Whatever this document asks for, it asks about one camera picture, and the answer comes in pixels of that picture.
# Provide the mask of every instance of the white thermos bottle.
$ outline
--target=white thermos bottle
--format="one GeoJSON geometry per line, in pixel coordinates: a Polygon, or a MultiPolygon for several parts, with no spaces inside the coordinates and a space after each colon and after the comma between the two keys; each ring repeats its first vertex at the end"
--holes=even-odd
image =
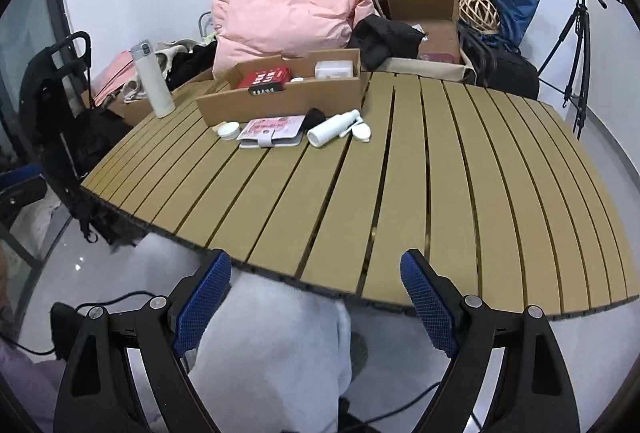
{"type": "Polygon", "coordinates": [[[316,148],[324,146],[356,122],[359,116],[360,112],[357,109],[332,116],[307,132],[306,137],[309,139],[309,144],[316,148]]]}
{"type": "Polygon", "coordinates": [[[162,118],[169,115],[175,109],[174,100],[166,87],[158,58],[149,40],[145,39],[134,46],[131,49],[131,56],[156,117],[162,118]]]}

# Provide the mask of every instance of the tripod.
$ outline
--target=tripod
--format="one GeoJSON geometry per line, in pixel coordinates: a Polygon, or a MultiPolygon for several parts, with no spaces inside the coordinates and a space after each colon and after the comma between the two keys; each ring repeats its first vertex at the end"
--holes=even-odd
{"type": "MultiPolygon", "coordinates": [[[[607,8],[607,4],[604,3],[603,0],[598,0],[602,8],[607,8]]],[[[566,22],[566,25],[560,32],[558,37],[558,41],[555,46],[549,53],[545,62],[542,63],[540,69],[538,70],[538,76],[542,74],[546,66],[551,61],[551,58],[555,55],[556,51],[562,44],[562,42],[566,39],[571,31],[571,28],[575,26],[575,33],[578,36],[578,44],[575,48],[574,55],[574,63],[571,67],[571,74],[569,75],[569,81],[564,89],[559,90],[552,84],[549,84],[545,80],[542,80],[545,84],[548,84],[552,88],[558,90],[559,92],[564,94],[564,104],[562,107],[566,106],[566,103],[571,102],[572,105],[575,106],[577,111],[575,115],[574,121],[574,132],[575,129],[578,129],[577,138],[580,139],[580,134],[582,133],[582,128],[584,127],[584,121],[587,118],[587,99],[589,96],[589,80],[591,76],[591,28],[589,22],[589,11],[587,10],[587,0],[576,0],[575,8],[573,13],[569,16],[569,19],[566,22]],[[574,80],[575,74],[578,71],[578,64],[580,62],[580,51],[583,51],[583,59],[582,59],[582,79],[580,80],[580,92],[578,95],[574,95],[574,80]]]]}

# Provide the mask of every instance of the screw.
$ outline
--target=screw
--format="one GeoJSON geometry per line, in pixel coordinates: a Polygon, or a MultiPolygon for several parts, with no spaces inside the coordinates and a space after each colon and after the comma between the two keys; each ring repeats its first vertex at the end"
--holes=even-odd
{"type": "Polygon", "coordinates": [[[529,315],[532,318],[536,318],[536,319],[540,319],[544,315],[544,312],[542,311],[542,308],[536,307],[535,305],[531,305],[527,309],[527,312],[529,313],[529,315]]]}
{"type": "Polygon", "coordinates": [[[166,305],[166,298],[163,296],[155,297],[149,303],[149,306],[153,308],[153,310],[158,310],[166,305]]]}
{"type": "Polygon", "coordinates": [[[87,315],[90,319],[97,319],[102,315],[102,313],[102,307],[93,307],[91,310],[89,310],[89,313],[87,315]]]}
{"type": "Polygon", "coordinates": [[[468,307],[471,308],[479,308],[482,306],[482,300],[478,296],[474,296],[473,294],[465,297],[465,303],[468,307]]]}

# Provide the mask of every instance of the cardboard box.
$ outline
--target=cardboard box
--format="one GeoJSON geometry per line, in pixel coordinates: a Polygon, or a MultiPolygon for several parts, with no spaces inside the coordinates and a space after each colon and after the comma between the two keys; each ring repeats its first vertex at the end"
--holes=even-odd
{"type": "Polygon", "coordinates": [[[458,0],[382,0],[389,19],[420,25],[428,40],[421,42],[418,54],[449,54],[460,63],[458,40],[458,0]]]}
{"type": "MultiPolygon", "coordinates": [[[[206,70],[176,88],[171,93],[171,95],[175,99],[177,95],[180,95],[180,93],[184,91],[184,88],[188,84],[211,79],[213,79],[211,69],[206,70]]],[[[82,98],[82,102],[84,102],[84,107],[89,108],[89,92],[87,90],[84,90],[84,92],[81,93],[80,97],[82,98]]],[[[131,127],[137,126],[140,121],[142,121],[149,113],[153,111],[153,109],[151,108],[151,103],[149,103],[148,99],[142,98],[140,100],[134,100],[133,102],[124,102],[124,97],[122,95],[118,95],[113,101],[111,101],[107,105],[107,109],[121,116],[124,119],[124,122],[129,124],[129,126],[131,127]]]]}
{"type": "Polygon", "coordinates": [[[309,52],[303,58],[273,56],[245,61],[210,82],[207,94],[196,99],[208,126],[216,126],[224,121],[249,122],[254,118],[304,115],[311,108],[318,108],[326,116],[332,116],[361,109],[364,93],[360,51],[357,48],[309,52]],[[318,61],[351,61],[353,78],[316,80],[318,61]],[[252,95],[246,89],[234,89],[244,76],[276,66],[286,66],[291,70],[292,77],[305,77],[305,80],[285,83],[283,92],[261,95],[252,95]]]}

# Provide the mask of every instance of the white plastic box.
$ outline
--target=white plastic box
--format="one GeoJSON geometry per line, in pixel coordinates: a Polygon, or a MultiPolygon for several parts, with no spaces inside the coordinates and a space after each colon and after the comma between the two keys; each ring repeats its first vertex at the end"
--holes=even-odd
{"type": "Polygon", "coordinates": [[[351,61],[318,61],[316,79],[348,79],[353,77],[351,61]]]}

